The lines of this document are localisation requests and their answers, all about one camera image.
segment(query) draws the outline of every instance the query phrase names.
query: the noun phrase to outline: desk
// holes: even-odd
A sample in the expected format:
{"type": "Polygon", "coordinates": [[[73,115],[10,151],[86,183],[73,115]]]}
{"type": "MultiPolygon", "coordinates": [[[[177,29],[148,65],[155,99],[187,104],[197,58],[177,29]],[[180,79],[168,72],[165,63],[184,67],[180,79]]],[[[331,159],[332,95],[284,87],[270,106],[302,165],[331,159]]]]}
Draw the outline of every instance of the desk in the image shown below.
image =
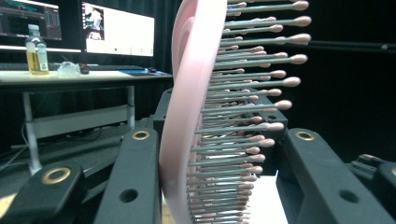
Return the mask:
{"type": "Polygon", "coordinates": [[[70,133],[110,123],[128,121],[134,127],[134,84],[140,82],[162,82],[171,75],[131,76],[119,71],[91,71],[78,77],[59,77],[57,72],[46,76],[31,76],[27,71],[0,71],[0,93],[21,93],[30,149],[30,170],[33,175],[41,169],[38,157],[37,138],[70,133]],[[60,116],[34,119],[30,104],[31,92],[39,91],[86,91],[126,87],[128,104],[105,109],[84,111],[60,116]]]}

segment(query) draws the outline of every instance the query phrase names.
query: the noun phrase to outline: brass ring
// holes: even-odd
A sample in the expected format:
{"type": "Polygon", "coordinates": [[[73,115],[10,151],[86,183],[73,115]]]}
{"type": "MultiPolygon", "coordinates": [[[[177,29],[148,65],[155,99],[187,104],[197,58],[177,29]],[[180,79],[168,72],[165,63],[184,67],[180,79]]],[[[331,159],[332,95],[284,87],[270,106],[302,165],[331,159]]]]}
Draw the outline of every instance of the brass ring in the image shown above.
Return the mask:
{"type": "Polygon", "coordinates": [[[146,131],[136,132],[132,135],[132,138],[134,140],[145,140],[145,139],[149,138],[149,132],[146,132],[146,131]]]}
{"type": "Polygon", "coordinates": [[[297,132],[296,136],[300,139],[303,139],[305,141],[312,141],[315,139],[315,136],[310,134],[310,133],[306,133],[306,132],[297,132]]]}
{"type": "Polygon", "coordinates": [[[43,182],[43,184],[45,184],[45,185],[57,184],[57,183],[64,181],[68,176],[70,176],[71,172],[72,171],[68,167],[55,168],[55,169],[47,171],[44,174],[43,178],[41,179],[41,182],[43,182]],[[50,178],[50,176],[56,172],[62,172],[63,174],[56,178],[50,178]]]}

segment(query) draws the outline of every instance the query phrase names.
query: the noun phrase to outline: glass bottle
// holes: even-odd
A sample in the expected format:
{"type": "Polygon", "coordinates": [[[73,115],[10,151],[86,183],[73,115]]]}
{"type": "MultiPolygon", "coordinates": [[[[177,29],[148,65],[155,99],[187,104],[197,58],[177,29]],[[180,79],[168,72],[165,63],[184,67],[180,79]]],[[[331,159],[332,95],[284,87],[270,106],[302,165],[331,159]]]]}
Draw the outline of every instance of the glass bottle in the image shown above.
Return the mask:
{"type": "Polygon", "coordinates": [[[38,25],[29,24],[29,37],[25,41],[29,72],[32,75],[49,74],[47,44],[40,36],[38,25]]]}

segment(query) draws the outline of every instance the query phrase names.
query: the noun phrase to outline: computer monitor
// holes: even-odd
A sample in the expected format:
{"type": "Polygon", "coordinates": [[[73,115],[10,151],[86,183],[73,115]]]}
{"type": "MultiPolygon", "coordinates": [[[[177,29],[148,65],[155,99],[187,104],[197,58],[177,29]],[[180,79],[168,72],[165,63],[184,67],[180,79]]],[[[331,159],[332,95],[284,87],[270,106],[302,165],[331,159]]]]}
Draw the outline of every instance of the computer monitor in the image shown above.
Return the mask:
{"type": "Polygon", "coordinates": [[[80,2],[83,50],[152,57],[154,18],[80,2]]]}
{"type": "Polygon", "coordinates": [[[67,8],[61,13],[60,4],[48,0],[0,0],[0,49],[26,50],[28,24],[35,24],[40,28],[48,51],[81,52],[80,43],[64,35],[70,30],[64,29],[63,24],[70,23],[67,18],[72,16],[67,8]]]}

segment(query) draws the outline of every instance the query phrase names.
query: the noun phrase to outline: yellow liquid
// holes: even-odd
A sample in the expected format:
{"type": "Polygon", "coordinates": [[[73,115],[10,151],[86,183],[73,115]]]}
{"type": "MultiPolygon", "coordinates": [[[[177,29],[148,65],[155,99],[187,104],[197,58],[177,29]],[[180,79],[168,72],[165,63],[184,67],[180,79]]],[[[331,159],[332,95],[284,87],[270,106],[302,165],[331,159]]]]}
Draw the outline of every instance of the yellow liquid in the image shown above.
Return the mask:
{"type": "Polygon", "coordinates": [[[38,55],[36,52],[26,52],[27,64],[29,72],[32,75],[48,75],[49,71],[41,71],[40,64],[38,63],[38,55]]]}

